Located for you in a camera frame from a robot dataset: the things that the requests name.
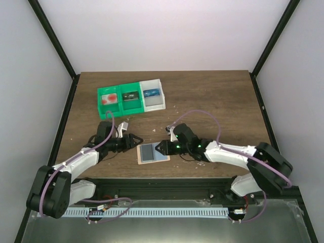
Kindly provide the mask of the black VIP card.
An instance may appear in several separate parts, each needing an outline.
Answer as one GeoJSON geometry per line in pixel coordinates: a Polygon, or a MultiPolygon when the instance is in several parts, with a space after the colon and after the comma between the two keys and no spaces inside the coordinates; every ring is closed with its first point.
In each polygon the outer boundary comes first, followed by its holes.
{"type": "Polygon", "coordinates": [[[144,144],[140,147],[141,161],[148,163],[154,161],[154,151],[152,144],[144,144]]]}

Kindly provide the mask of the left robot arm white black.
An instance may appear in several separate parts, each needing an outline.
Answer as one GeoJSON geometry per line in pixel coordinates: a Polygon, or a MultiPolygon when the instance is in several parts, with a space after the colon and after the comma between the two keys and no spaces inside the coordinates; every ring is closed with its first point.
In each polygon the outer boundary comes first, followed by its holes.
{"type": "Polygon", "coordinates": [[[26,200],[26,207],[41,216],[61,218],[68,207],[91,198],[96,185],[88,180],[75,182],[87,169],[104,160],[110,152],[121,153],[135,148],[143,139],[127,133],[128,123],[116,126],[102,121],[97,133],[71,158],[54,166],[38,169],[26,200]]]}

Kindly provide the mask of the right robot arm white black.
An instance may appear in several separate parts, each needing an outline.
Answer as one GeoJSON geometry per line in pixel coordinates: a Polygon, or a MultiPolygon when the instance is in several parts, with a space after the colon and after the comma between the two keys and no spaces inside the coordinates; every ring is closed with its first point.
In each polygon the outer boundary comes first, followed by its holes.
{"type": "Polygon", "coordinates": [[[289,176],[293,166],[270,144],[236,146],[217,140],[199,138],[186,124],[166,128],[170,138],[162,140],[155,150],[162,155],[188,154],[196,161],[224,163],[248,170],[235,176],[229,189],[239,197],[264,191],[279,196],[291,187],[289,176]]]}

